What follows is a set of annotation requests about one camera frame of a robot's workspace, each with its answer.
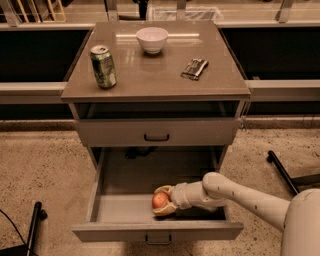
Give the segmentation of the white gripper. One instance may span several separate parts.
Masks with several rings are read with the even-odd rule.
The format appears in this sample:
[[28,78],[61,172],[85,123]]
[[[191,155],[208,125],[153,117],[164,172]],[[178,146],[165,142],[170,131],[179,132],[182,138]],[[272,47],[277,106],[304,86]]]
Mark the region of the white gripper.
[[185,210],[191,207],[187,197],[187,183],[179,183],[172,187],[165,185],[154,191],[155,199],[170,200],[162,205],[153,205],[153,213],[156,216],[167,216],[176,211],[176,209]]

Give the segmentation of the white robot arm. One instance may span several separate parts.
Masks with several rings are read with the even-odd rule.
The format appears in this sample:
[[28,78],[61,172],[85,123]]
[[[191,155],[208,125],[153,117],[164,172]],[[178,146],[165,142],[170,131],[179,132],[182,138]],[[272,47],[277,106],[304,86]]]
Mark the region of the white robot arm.
[[213,210],[231,200],[282,232],[281,256],[320,256],[320,190],[307,189],[284,200],[237,184],[217,172],[202,180],[157,188],[153,212],[166,216],[198,207]]

